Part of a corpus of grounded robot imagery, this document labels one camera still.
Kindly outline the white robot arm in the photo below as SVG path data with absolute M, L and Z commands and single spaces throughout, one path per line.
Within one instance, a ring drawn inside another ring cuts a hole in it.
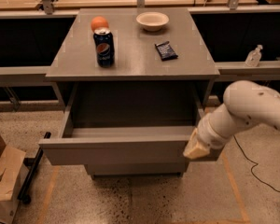
M 235 81 L 224 91 L 223 103 L 199 121 L 183 155 L 191 160 L 208 156 L 260 123 L 280 132 L 280 93 L 252 81 Z

